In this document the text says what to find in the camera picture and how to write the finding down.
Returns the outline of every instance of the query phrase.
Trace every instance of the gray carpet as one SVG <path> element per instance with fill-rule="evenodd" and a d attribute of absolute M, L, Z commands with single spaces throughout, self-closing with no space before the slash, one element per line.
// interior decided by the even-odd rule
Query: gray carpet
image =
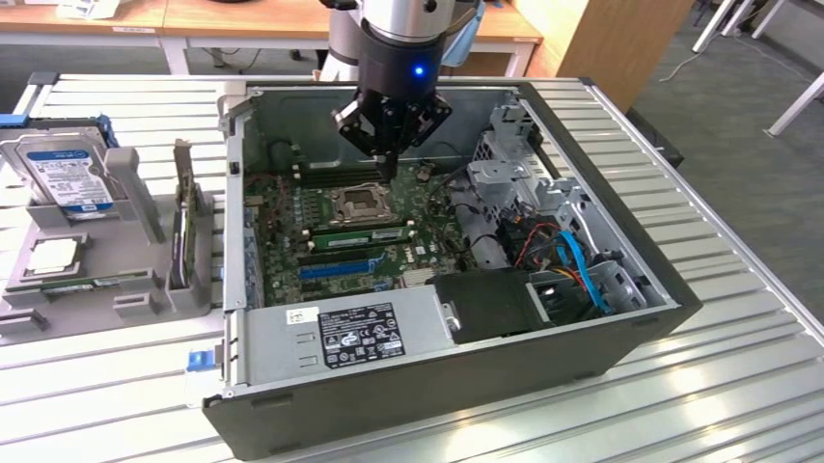
<path fill-rule="evenodd" d="M 824 274 L 824 105 L 814 103 L 780 139 L 768 138 L 762 129 L 807 83 L 758 51 L 726 38 L 712 43 L 671 82 L 660 83 L 678 63 L 694 56 L 690 48 L 699 32 L 686 23 L 636 109 L 686 155 L 682 173 L 688 181 L 824 319 L 824 285 L 818 276 Z M 242 50 L 227 60 L 242 68 L 253 57 L 253 50 Z M 193 73 L 234 73 L 232 68 L 215 69 L 202 50 L 190 52 L 190 61 Z M 308 73 L 314 67 L 313 52 L 305 52 L 305 60 L 294 62 L 286 52 L 265 51 L 248 73 Z M 3 46 L 0 111 L 15 107 L 34 70 L 167 72 L 157 49 L 93 52 L 74 47 Z"/>

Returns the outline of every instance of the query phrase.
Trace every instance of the metal table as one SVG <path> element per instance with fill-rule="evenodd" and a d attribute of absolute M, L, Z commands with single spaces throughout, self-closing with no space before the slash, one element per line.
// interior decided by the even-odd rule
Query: metal table
<path fill-rule="evenodd" d="M 535 83 L 704 309 L 599 378 L 269 461 L 820 458 L 822 326 L 600 90 L 573 79 Z M 155 194 L 174 186 L 171 151 L 161 147 L 191 139 L 201 184 L 219 192 L 223 89 L 209 78 L 63 75 L 42 89 L 35 116 L 103 109 L 122 143 L 142 151 L 141 174 Z M 10 205 L 25 195 L 6 190 L 0 199 L 2 262 L 23 220 Z M 182 371 L 190 349 L 219 339 L 221 316 L 0 348 L 0 461 L 232 461 L 201 411 L 186 406 Z M 548 355 L 541 368 L 553 361 Z"/>

